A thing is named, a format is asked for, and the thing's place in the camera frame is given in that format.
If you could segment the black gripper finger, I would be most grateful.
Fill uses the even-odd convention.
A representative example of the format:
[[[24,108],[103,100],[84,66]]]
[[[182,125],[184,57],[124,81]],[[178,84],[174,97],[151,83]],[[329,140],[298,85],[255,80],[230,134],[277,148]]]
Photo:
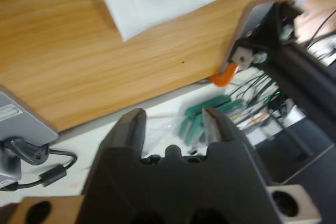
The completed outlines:
[[[205,142],[208,146],[213,143],[246,140],[246,135],[219,109],[206,106],[202,108],[202,116]]]
[[[136,108],[124,114],[105,136],[99,150],[130,148],[140,157],[145,141],[146,112]]]

